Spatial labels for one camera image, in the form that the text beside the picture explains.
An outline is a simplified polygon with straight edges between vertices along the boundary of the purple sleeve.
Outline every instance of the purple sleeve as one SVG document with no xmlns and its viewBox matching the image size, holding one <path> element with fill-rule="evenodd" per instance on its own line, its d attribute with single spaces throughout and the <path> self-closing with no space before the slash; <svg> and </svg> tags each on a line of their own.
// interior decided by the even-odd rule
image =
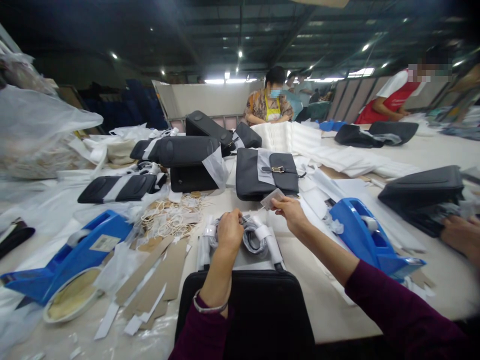
<svg viewBox="0 0 480 360">
<path fill-rule="evenodd" d="M 200 296 L 197 296 L 196 300 L 200 307 L 208 308 Z M 199 313 L 192 302 L 186 316 L 185 326 L 169 360 L 223 359 L 227 332 L 233 317 L 234 311 L 231 306 L 228 306 L 228 318 L 225 319 L 220 314 Z"/>
<path fill-rule="evenodd" d="M 362 260 L 348 279 L 345 292 L 407 359 L 453 359 L 468 345 L 467 336 L 457 325 Z"/>
</svg>

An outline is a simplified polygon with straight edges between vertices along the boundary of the black pouch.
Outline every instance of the black pouch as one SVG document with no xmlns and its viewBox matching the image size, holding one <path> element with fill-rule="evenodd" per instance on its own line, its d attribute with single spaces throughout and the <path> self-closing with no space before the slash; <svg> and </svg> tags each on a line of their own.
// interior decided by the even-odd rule
<svg viewBox="0 0 480 360">
<path fill-rule="evenodd" d="M 219 187 L 202 161 L 220 147 L 209 136 L 165 137 L 159 141 L 160 163 L 170 168 L 170 186 L 175 193 L 209 191 Z"/>
<path fill-rule="evenodd" d="M 418 129 L 419 125 L 414 122 L 377 121 L 370 126 L 368 132 L 372 135 L 397 135 L 401 139 L 400 143 L 394 144 L 389 140 L 386 140 L 383 143 L 390 146 L 400 146 L 408 143 L 414 137 Z"/>
<path fill-rule="evenodd" d="M 206 277 L 207 271 L 199 271 L 185 279 L 175 342 L 185 326 L 192 298 Z M 314 358 L 315 339 L 304 296 L 291 273 L 233 271 L 228 304 L 234 309 L 234 318 L 226 337 L 224 359 Z"/>
<path fill-rule="evenodd" d="M 233 142 L 235 143 L 235 148 L 239 149 L 239 140 L 243 143 L 242 148 L 261 148 L 262 147 L 262 137 L 253 131 L 250 126 L 246 123 L 241 122 L 235 129 L 233 133 Z"/>
<path fill-rule="evenodd" d="M 198 110 L 186 116 L 185 133 L 187 136 L 207 136 L 217 139 L 220 142 L 222 156 L 230 155 L 235 149 L 233 134 Z"/>
<path fill-rule="evenodd" d="M 299 175 L 294 157 L 289 153 L 272 153 L 270 166 L 263 168 L 272 173 L 275 185 L 259 180 L 258 150 L 239 148 L 236 159 L 236 195 L 243 201 L 261 201 L 279 188 L 285 195 L 299 193 Z"/>
<path fill-rule="evenodd" d="M 103 204 L 104 198 L 112 190 L 122 176 L 100 176 L 93 180 L 78 197 L 80 204 Z M 158 186 L 162 187 L 167 181 L 164 175 Z M 115 197 L 116 202 L 140 201 L 146 194 L 156 192 L 157 175 L 132 175 Z"/>
<path fill-rule="evenodd" d="M 462 176 L 456 165 L 404 176 L 388 183 L 378 199 L 425 234 L 436 238 L 443 225 L 421 214 L 422 209 L 441 203 L 459 204 L 463 200 Z"/>
<path fill-rule="evenodd" d="M 382 141 L 375 140 L 373 137 L 360 132 L 360 126 L 346 124 L 343 125 L 335 135 L 335 141 L 339 144 L 352 146 L 354 148 L 381 148 L 384 146 Z"/>
<path fill-rule="evenodd" d="M 130 159 L 143 160 L 143 161 L 150 161 L 150 162 L 158 163 L 159 162 L 159 158 L 158 158 L 158 153 L 159 153 L 158 142 L 159 141 L 158 140 L 155 142 L 155 145 L 151 149 L 148 157 L 146 159 L 144 159 L 145 150 L 147 149 L 147 147 L 150 145 L 150 143 L 152 141 L 153 141 L 153 139 L 152 140 L 140 140 L 139 142 L 137 142 L 135 144 L 135 146 L 133 147 L 133 150 L 130 153 Z"/>
</svg>

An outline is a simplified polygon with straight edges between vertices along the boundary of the face mask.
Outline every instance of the face mask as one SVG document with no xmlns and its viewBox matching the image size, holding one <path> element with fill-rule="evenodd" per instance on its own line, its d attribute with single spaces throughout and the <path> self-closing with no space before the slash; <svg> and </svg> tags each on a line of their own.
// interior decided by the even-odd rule
<svg viewBox="0 0 480 360">
<path fill-rule="evenodd" d="M 280 96 L 280 93 L 282 92 L 282 89 L 272 89 L 271 93 L 270 93 L 270 98 L 271 99 L 276 99 Z"/>
</svg>

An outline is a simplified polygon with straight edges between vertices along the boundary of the hair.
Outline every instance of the hair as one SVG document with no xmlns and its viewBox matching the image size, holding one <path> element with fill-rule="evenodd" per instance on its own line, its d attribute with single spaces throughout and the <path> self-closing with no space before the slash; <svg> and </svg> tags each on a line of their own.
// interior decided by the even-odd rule
<svg viewBox="0 0 480 360">
<path fill-rule="evenodd" d="M 296 71 L 291 71 L 290 72 L 290 75 L 288 75 L 288 77 L 286 78 L 287 80 L 290 80 L 291 78 L 294 78 L 296 77 L 298 74 Z"/>
<path fill-rule="evenodd" d="M 286 78 L 285 69 L 281 66 L 274 66 L 266 73 L 265 86 L 267 83 L 283 85 Z"/>
<path fill-rule="evenodd" d="M 423 56 L 422 63 L 428 65 L 445 65 L 452 62 L 451 51 L 448 47 L 435 45 L 429 48 Z"/>
<path fill-rule="evenodd" d="M 312 75 L 312 71 L 308 68 L 303 68 L 302 70 L 300 70 L 297 74 L 299 77 L 305 77 L 305 78 L 308 78 L 309 76 Z"/>
</svg>

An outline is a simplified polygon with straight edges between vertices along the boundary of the yellow apron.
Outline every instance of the yellow apron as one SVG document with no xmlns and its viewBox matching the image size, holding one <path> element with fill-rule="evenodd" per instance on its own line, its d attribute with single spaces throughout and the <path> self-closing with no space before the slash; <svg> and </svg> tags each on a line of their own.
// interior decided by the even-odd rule
<svg viewBox="0 0 480 360">
<path fill-rule="evenodd" d="M 271 121 L 276 121 L 282 117 L 282 113 L 280 111 L 280 101 L 278 97 L 276 98 L 276 103 L 278 104 L 278 108 L 276 109 L 269 108 L 269 100 L 267 99 L 267 92 L 265 91 L 265 106 L 266 106 L 265 121 L 267 123 Z"/>
</svg>

